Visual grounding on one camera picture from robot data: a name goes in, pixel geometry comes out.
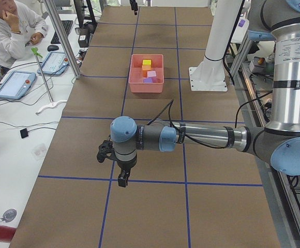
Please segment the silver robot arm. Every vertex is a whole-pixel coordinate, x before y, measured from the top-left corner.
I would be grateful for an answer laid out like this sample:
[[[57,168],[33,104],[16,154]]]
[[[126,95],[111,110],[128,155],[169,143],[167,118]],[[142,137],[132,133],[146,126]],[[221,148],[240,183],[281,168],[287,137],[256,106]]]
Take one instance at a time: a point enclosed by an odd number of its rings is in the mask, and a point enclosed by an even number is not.
[[[250,153],[290,176],[300,175],[300,1],[253,1],[249,36],[276,40],[272,116],[265,127],[240,126],[235,86],[225,81],[224,56],[242,1],[206,8],[143,7],[133,18],[112,8],[113,24],[131,28],[129,91],[121,117],[111,123],[112,159],[126,187],[137,161],[155,172],[177,146],[187,163],[211,171],[227,150]]]

